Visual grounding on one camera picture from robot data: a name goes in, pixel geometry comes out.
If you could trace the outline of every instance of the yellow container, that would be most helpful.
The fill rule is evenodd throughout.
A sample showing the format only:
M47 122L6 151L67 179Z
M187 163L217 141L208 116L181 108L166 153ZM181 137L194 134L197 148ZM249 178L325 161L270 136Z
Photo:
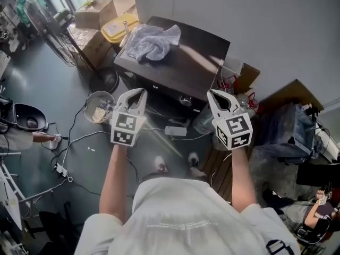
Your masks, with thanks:
M136 16L130 13L124 13L123 15L113 19L112 21L109 21L108 23L103 25L100 30L109 43L120 44L120 42L126 35L123 21L126 21L130 32L134 27L140 25L140 22L137 20Z

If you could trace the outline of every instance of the sneaker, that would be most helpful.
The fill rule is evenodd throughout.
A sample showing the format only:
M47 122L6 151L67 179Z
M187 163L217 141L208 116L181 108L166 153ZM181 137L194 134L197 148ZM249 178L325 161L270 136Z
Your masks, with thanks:
M159 173L169 173L169 170L166 167L165 161L163 157L161 156L157 156L155 158L155 167L156 167L157 172Z
M270 197L273 195L277 195L271 188L270 188L270 183L268 181L265 181L262 184L262 197L263 199L267 202L270 200Z
M62 140L62 136L60 134L54 134L54 140L49 142L48 148L50 150L54 150L58 147L59 143Z
M198 158L196 152L189 153L188 162L190 167L198 167L198 165L200 164L200 159Z

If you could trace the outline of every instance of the metal stand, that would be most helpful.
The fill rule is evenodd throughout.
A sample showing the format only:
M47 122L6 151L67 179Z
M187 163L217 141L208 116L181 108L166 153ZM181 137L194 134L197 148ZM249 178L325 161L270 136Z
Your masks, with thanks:
M73 36L70 34L68 29L66 29L65 34L69 38L73 47L77 50L79 56L89 66L89 69L91 69L93 73L96 75L96 77L102 82L100 90L107 91L109 93L113 92L118 85L119 81L118 73L113 69L113 67L102 67L100 69L96 69L95 66L86 57L83 50L79 48L78 44L75 42Z
M28 207L29 209L29 218L32 218L32 217L36 217L36 216L33 216L32 215L32 206L33 206L33 200L35 198L39 198L41 196L43 196L44 194L46 193L53 193L53 189L48 189L44 192L41 192L41 193L37 193L37 194L34 194L28 198L26 198L23 193L20 191L19 187L17 186L17 184L15 183L15 181L13 180L13 176L18 176L16 174L10 174L7 167L5 166L5 159L4 159L4 156L20 156L21 157L21 153L20 152L14 152L14 153L3 153L3 154L0 154L0 158L1 158L1 168L2 168L2 172L6 178L6 180L8 182L10 182L11 184L11 189L12 191L14 192L14 194L19 198L18 199L18 202L19 204L23 204L25 203L26 206Z

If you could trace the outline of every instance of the gray floor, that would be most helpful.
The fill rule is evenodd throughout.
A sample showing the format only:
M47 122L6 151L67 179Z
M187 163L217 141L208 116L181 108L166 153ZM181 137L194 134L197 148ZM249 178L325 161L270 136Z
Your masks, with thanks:
M74 67L65 65L53 51L42 42L35 42L29 49L19 53L8 65L2 83L6 86L4 97L11 98L15 103L25 103L39 108L47 117L48 122L56 122L59 132L68 136L76 112L84 105L89 92L88 73L79 73ZM117 100L126 91L120 82L113 93ZM146 128L164 128L168 122L159 116L147 114ZM71 140L83 135L103 130L101 125L92 124L81 113L76 119L71 133ZM48 133L56 133L55 125L51 125ZM194 130L186 138L198 137ZM110 135L96 134L72 145L67 155L65 168L74 180L92 192L100 193L103 186L108 161L113 145ZM191 151L197 151L203 158L210 137L206 136L194 141L172 141L157 131L143 131L136 147L129 149L131 161L138 169L139 177L154 171L154 158L162 155L171 173L182 177L187 169L187 156ZM60 148L65 148L67 141L62 141ZM19 174L17 180L25 196L31 196L62 182L56 173L51 173L50 160L52 152L41 144L22 152L21 161L18 157L8 157L6 164L11 173ZM128 165L128 194L134 194L137 189L135 172ZM75 224L83 223L87 217L98 212L99 196L88 193L81 187L65 182L54 190L53 195L45 195L37 202L41 210L63 212L63 203L71 202L71 217ZM131 214L132 199L126 199L128 216ZM31 241L25 239L31 246L33 254L44 244L45 237Z
M270 183L270 188L281 197L297 200L301 196L304 200L312 198L318 187L296 184L298 165L279 163L276 158L254 148L249 160L250 173L253 179L257 199L260 205L266 207L262 198L262 185Z

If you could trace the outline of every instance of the electronic equipment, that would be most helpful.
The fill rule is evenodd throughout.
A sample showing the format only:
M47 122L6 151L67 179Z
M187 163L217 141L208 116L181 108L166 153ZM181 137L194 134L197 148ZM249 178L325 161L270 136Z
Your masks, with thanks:
M207 91L220 73L230 42L160 17L153 16L146 24L164 30L177 24L181 29L179 45L171 45L160 61L144 58L140 63L123 48L114 61L119 75L129 88L143 87L152 98L161 98L164 111L175 109L186 117L196 117L207 103Z

